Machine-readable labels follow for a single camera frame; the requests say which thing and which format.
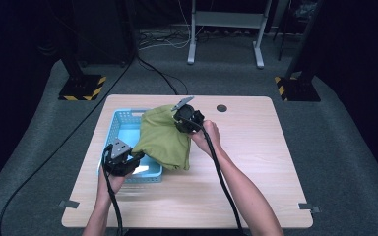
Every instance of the basket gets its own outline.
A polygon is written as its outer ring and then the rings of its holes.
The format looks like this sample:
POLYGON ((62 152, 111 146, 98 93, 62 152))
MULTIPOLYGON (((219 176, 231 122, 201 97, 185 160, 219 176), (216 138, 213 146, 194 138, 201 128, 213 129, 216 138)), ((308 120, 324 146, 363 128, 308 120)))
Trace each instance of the basket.
MULTIPOLYGON (((112 144, 115 138, 120 139, 131 148, 140 139, 141 115, 148 109, 118 109, 113 113, 105 146, 112 144)), ((162 166, 145 155, 140 166, 125 183, 158 183, 161 182, 162 166)))

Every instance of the wooden table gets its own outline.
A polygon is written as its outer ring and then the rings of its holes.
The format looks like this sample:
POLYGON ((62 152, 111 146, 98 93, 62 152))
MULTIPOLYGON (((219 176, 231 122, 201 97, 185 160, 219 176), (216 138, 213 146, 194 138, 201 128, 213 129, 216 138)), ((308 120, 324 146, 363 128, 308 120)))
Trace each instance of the wooden table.
MULTIPOLYGON (((103 106, 62 223, 85 227, 97 187, 96 169, 105 146, 112 115, 120 108, 156 108, 176 104, 187 96, 111 95, 103 106)), ((223 148, 233 162, 259 187, 283 228, 307 228, 313 223, 275 107, 268 97, 201 96, 189 102, 220 128, 223 148), (217 111, 223 104, 227 111, 217 111)), ((161 183, 125 184, 116 195, 126 228, 236 228, 214 163, 194 143, 190 170, 166 170, 161 183)), ((247 227, 241 218, 243 227, 247 227)), ((110 209, 108 227, 116 227, 110 209)))

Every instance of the hand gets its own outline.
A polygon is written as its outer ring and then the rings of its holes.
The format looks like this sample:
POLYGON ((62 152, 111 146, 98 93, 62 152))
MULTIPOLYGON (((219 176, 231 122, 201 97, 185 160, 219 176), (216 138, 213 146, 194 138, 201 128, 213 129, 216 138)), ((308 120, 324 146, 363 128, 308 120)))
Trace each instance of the hand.
MULTIPOLYGON (((205 131, 208 133, 208 135, 211 139, 211 142, 213 143, 213 147, 214 147, 215 152, 222 151, 220 131, 217 127, 217 124, 210 121, 210 120, 206 120, 206 121, 204 121, 203 126, 205 128, 205 131)), ((207 143, 207 140, 205 138, 205 134, 202 130, 200 130, 196 133, 189 134, 189 137, 208 156, 212 156, 211 150, 210 150, 208 143, 207 143)))

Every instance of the green bag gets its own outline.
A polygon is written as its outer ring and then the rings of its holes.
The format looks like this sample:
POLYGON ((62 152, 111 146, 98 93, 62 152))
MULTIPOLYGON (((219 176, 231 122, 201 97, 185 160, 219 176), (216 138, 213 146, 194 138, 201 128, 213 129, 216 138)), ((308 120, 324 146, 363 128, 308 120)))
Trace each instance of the green bag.
POLYGON ((142 115, 140 139, 132 153, 142 151, 167 169, 188 170, 191 141, 176 129, 173 106, 160 106, 142 115))

